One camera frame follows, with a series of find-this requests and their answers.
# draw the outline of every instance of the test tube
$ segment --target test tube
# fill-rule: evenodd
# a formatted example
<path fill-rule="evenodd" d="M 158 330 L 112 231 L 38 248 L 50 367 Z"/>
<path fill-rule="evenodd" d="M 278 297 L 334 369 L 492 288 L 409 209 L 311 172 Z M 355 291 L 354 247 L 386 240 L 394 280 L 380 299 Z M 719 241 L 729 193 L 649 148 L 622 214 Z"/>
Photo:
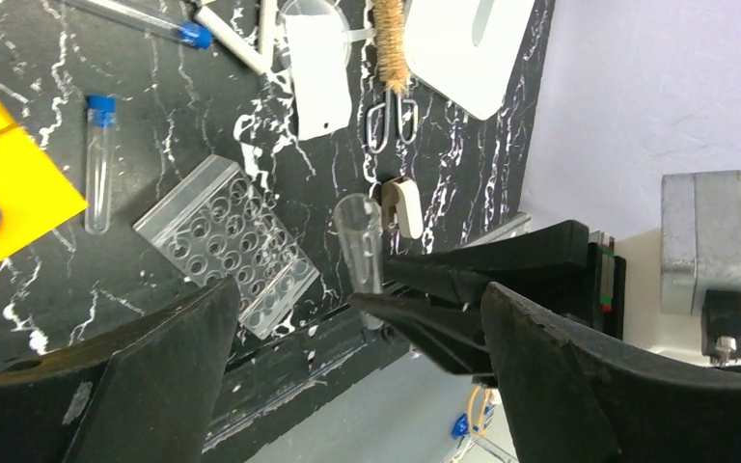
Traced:
<path fill-rule="evenodd" d="M 483 436 L 472 436 L 473 444 L 481 447 L 487 453 L 495 456 L 502 463 L 518 463 L 518 458 L 507 453 L 506 450 L 493 444 L 493 441 Z"/>
<path fill-rule="evenodd" d="M 354 292 L 382 292 L 382 212 L 362 193 L 342 198 L 334 208 L 334 224 Z M 378 330 L 382 321 L 362 313 L 365 327 Z"/>
<path fill-rule="evenodd" d="M 181 21 L 158 10 L 129 0 L 61 0 L 67 5 L 96 14 L 125 26 L 149 32 L 156 36 L 185 43 L 199 49 L 211 45 L 211 33 L 192 21 Z"/>
<path fill-rule="evenodd" d="M 115 99 L 87 97 L 87 212 L 84 228 L 92 234 L 109 229 L 112 158 L 115 154 Z"/>

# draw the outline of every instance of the yellow plastic board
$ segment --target yellow plastic board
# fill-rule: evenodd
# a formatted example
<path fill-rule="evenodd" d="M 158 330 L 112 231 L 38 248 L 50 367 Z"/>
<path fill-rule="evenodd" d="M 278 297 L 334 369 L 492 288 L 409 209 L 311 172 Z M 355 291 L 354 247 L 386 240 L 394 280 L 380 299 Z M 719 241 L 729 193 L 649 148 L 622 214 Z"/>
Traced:
<path fill-rule="evenodd" d="M 0 261 L 86 206 L 0 104 Z"/>

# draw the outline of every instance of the screw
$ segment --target screw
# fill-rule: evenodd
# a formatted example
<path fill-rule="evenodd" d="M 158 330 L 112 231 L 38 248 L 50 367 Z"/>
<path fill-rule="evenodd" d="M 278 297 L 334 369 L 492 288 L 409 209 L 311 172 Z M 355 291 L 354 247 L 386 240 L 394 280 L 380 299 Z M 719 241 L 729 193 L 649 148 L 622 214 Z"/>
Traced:
<path fill-rule="evenodd" d="M 382 335 L 382 339 L 385 340 L 385 341 L 387 341 L 387 342 L 391 342 L 391 341 L 395 340 L 396 339 L 396 334 L 397 334 L 397 332 L 394 329 L 394 327 L 391 326 L 391 325 L 389 325 L 389 324 L 387 324 L 387 323 L 385 323 L 382 326 L 382 329 L 380 330 L 380 335 Z"/>
<path fill-rule="evenodd" d="M 737 350 L 737 340 L 731 336 L 720 336 L 714 344 L 714 349 L 717 351 L 717 365 L 720 367 L 728 363 L 728 360 Z"/>

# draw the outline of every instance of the clear plastic tray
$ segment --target clear plastic tray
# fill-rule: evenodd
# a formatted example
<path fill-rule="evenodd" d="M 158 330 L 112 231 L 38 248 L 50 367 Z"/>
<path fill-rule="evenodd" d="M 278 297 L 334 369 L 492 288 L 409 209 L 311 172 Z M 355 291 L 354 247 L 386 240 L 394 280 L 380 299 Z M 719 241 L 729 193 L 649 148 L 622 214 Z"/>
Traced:
<path fill-rule="evenodd" d="M 319 276 L 240 166 L 211 155 L 134 226 L 199 286 L 234 275 L 240 323 L 267 337 Z"/>

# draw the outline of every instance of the black marble surface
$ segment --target black marble surface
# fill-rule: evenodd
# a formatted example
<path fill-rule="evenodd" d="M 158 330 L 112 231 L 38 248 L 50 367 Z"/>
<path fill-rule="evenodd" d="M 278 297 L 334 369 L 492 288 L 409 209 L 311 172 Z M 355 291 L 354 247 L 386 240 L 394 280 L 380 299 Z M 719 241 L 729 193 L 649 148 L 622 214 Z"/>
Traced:
<path fill-rule="evenodd" d="M 194 8 L 141 1 L 173 16 L 188 17 Z M 179 46 L 56 0 L 0 0 L 0 100 L 76 188 L 84 185 L 85 95 L 115 96 L 119 122 L 110 231 L 88 235 L 78 216 L 0 264 L 0 368 L 111 330 L 196 289 L 131 225 L 211 153 L 245 168 L 321 273 L 268 340 L 242 330 L 237 357 L 343 304 L 350 285 L 331 214 L 344 195 L 375 193 L 398 175 L 418 182 L 425 234 L 390 238 L 395 253 L 451 249 L 504 223 L 519 203 L 553 1 L 536 0 L 495 117 L 470 118 L 417 82 L 415 144 L 391 143 L 371 155 L 364 114 L 382 91 L 369 42 L 353 44 L 347 68 L 351 125 L 298 142 L 283 72 L 258 78 L 217 44 L 205 51 Z M 339 3 L 352 29 L 371 27 L 371 5 Z M 255 41 L 258 3 L 218 0 L 211 8 Z M 312 340 L 321 336 L 305 331 Z"/>

